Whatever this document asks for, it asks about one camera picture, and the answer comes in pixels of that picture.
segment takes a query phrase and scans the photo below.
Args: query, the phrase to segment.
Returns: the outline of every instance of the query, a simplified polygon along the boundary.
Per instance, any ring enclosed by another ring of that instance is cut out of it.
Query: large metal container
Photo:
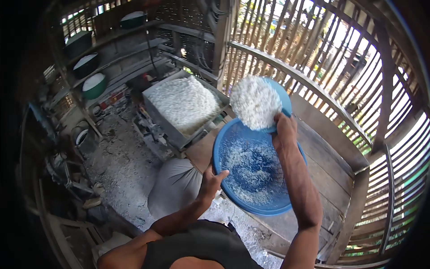
[[[181,149],[185,145],[187,145],[191,140],[193,140],[198,134],[200,134],[203,129],[205,129],[229,104],[230,100],[227,96],[225,96],[222,92],[218,91],[216,88],[214,88],[211,84],[207,83],[206,81],[203,81],[196,78],[205,88],[213,91],[221,100],[223,104],[223,108],[219,110],[218,114],[216,114],[213,118],[208,120],[204,125],[202,125],[197,131],[195,131],[191,136],[184,136],[181,132],[179,132],[173,125],[168,122],[161,113],[155,108],[155,106],[151,103],[151,101],[148,99],[148,96],[161,84],[166,83],[167,81],[171,81],[177,78],[184,78],[192,76],[190,73],[185,72],[184,70],[180,70],[178,73],[175,73],[171,75],[170,77],[167,77],[163,79],[162,81],[158,82],[155,85],[152,85],[146,91],[143,92],[143,98],[146,105],[146,110],[148,114],[151,116],[152,120],[155,124],[159,125],[161,129],[164,131],[164,133],[167,135],[169,142]]]

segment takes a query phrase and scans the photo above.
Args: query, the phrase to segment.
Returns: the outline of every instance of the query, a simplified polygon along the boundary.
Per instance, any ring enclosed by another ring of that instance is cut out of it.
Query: blue plastic basin
[[[304,153],[297,146],[306,162]],[[235,118],[218,133],[213,148],[217,174],[227,197],[252,214],[274,216],[291,209],[286,183],[270,134],[253,131]]]

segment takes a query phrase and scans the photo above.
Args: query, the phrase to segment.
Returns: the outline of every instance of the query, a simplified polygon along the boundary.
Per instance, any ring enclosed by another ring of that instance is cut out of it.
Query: wooden pillar
[[[385,248],[388,245],[388,239],[390,238],[391,226],[393,225],[394,217],[394,168],[393,161],[391,160],[390,148],[384,145],[385,155],[387,156],[387,167],[388,167],[388,210],[387,217],[385,218],[384,235],[382,236],[381,247],[379,248],[379,255],[385,253]]]
[[[370,168],[367,168],[355,176],[351,201],[345,217],[345,222],[326,264],[333,265],[337,262],[348,245],[355,224],[361,220],[361,215],[363,214],[364,205],[366,203],[367,189],[369,187],[369,176]]]
[[[391,55],[390,38],[385,27],[375,22],[376,35],[378,37],[379,52],[382,60],[382,103],[381,113],[378,118],[375,141],[372,152],[376,152],[384,146],[385,134],[390,121],[391,104],[393,102],[393,76],[395,65]]]
[[[233,17],[236,14],[237,0],[221,0],[220,10],[228,11],[227,15],[222,16],[218,21],[215,36],[214,58],[212,61],[213,74],[218,77],[215,88],[222,89],[224,80],[225,58],[228,50],[227,41],[230,40],[230,32],[233,24]]]

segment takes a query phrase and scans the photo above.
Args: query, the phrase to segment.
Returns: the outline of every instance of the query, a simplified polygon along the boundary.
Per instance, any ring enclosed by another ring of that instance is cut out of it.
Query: electrical cable
[[[157,69],[157,67],[155,66],[155,64],[154,64],[154,58],[152,57],[152,52],[151,52],[151,47],[150,47],[150,45],[149,45],[149,38],[148,38],[148,30],[147,30],[147,28],[146,28],[146,16],[147,16],[147,14],[145,14],[145,16],[144,16],[144,20],[145,20],[145,22],[144,22],[144,32],[145,32],[145,37],[146,37],[146,44],[148,45],[148,52],[149,52],[149,57],[151,58],[151,63],[152,63],[152,66],[154,67],[154,69],[155,69],[155,73],[157,74],[157,78],[158,79],[161,79],[160,78],[160,74],[159,74],[159,72],[158,72],[158,69]]]

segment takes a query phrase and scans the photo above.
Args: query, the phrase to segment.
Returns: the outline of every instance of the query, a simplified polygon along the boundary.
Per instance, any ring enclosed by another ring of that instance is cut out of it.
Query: wooden table
[[[349,165],[323,138],[300,119],[295,118],[295,120],[297,121],[297,140],[305,152],[309,175],[319,190],[323,207],[323,220],[319,232],[321,252],[319,259],[324,260],[330,253],[330,245],[333,245],[332,242],[335,241],[343,225],[353,188],[354,174]],[[213,143],[220,128],[221,126],[218,126],[217,129],[213,129],[185,152],[200,172],[203,172],[210,162]],[[297,219],[293,210],[278,216],[249,215],[289,242],[297,233]]]

